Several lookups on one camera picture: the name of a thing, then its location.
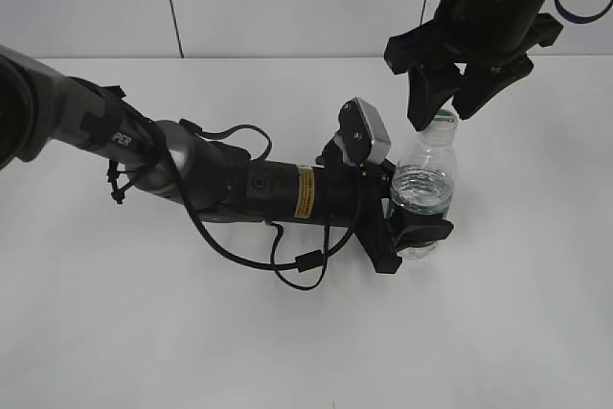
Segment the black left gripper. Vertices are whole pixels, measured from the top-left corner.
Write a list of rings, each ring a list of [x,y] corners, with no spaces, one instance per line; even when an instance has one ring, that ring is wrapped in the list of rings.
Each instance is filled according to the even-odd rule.
[[[380,164],[367,162],[358,169],[343,163],[311,167],[252,162],[234,174],[224,216],[231,222],[328,223],[351,228],[375,272],[394,274],[401,254],[445,240],[454,230],[443,214],[394,210],[389,236],[382,200],[389,196],[395,170],[388,159]]]

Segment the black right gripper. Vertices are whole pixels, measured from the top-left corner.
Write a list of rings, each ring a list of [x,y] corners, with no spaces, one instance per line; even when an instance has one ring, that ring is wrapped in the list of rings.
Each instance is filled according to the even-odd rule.
[[[551,14],[540,11],[543,3],[544,0],[441,0],[430,21],[390,37],[384,60],[392,72],[404,74],[415,65],[408,72],[407,110],[414,129],[424,131],[453,96],[452,105],[460,119],[468,120],[534,68],[528,56],[522,55],[500,66],[469,63],[462,78],[455,63],[420,63],[456,58],[501,64],[535,45],[550,47],[563,26]]]

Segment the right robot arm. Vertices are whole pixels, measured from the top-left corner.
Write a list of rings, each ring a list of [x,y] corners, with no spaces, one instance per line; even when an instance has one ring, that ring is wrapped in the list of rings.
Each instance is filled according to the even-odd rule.
[[[548,47],[561,24],[546,0],[441,0],[431,20],[389,38],[384,59],[409,79],[407,117],[417,131],[451,102],[467,120],[534,68],[529,50]]]

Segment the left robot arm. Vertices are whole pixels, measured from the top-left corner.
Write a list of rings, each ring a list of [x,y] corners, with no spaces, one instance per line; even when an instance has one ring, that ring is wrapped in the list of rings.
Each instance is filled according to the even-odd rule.
[[[52,140],[108,162],[112,198],[127,186],[182,205],[198,230],[207,223],[286,222],[342,227],[357,238],[376,272],[395,273],[400,252],[446,239],[443,214],[387,214],[394,165],[377,110],[346,102],[339,127],[314,166],[252,157],[226,132],[188,121],[153,121],[119,86],[69,77],[11,48],[1,51],[1,162],[30,162]],[[121,175],[127,186],[119,184]]]

